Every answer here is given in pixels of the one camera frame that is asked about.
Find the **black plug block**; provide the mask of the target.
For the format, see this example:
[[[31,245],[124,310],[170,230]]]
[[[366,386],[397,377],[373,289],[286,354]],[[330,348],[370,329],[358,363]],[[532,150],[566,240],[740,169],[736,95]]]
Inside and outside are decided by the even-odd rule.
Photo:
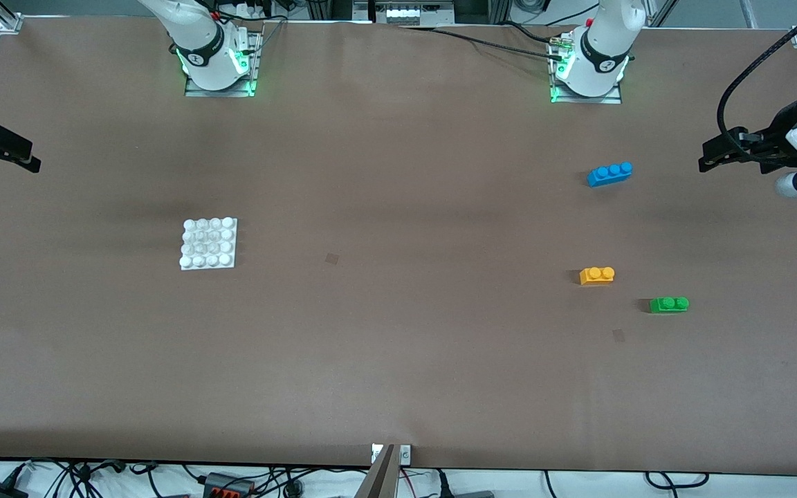
[[[495,498],[495,495],[490,490],[456,494],[452,489],[451,482],[449,482],[446,473],[439,468],[436,469],[436,472],[437,476],[439,476],[439,492],[436,494],[436,498]]]

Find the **white studded base plate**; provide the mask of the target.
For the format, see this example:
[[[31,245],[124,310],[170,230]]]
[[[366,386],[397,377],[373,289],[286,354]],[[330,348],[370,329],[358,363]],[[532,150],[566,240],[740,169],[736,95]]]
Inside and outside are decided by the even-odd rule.
[[[181,271],[234,268],[238,224],[231,216],[184,221]]]

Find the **black box with orange levers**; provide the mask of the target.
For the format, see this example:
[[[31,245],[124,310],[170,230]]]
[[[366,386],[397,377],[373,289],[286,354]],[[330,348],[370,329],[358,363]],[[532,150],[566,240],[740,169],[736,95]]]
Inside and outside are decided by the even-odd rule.
[[[202,498],[249,498],[254,490],[252,479],[211,472],[203,480]]]

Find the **large table cover sheet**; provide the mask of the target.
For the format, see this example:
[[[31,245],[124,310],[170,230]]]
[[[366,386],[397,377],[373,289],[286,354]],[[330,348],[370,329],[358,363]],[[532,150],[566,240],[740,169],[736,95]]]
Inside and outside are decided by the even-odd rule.
[[[533,57],[288,24],[255,97],[187,98],[155,19],[26,20],[0,457],[797,474],[797,199],[697,163],[779,37],[647,30],[622,103],[564,104]],[[227,216],[235,267],[181,271]]]

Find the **white power strip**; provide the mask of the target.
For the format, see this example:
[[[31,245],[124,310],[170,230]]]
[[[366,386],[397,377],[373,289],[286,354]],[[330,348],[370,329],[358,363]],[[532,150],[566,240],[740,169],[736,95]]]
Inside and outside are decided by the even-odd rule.
[[[378,23],[424,28],[452,25],[456,20],[452,0],[375,0],[374,16]]]

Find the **blue three-stud block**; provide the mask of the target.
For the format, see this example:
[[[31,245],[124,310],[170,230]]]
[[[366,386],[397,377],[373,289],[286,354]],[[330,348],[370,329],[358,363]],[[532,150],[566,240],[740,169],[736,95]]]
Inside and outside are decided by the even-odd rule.
[[[633,164],[630,162],[614,163],[596,167],[589,171],[586,183],[589,188],[598,188],[608,184],[624,182],[632,176]]]

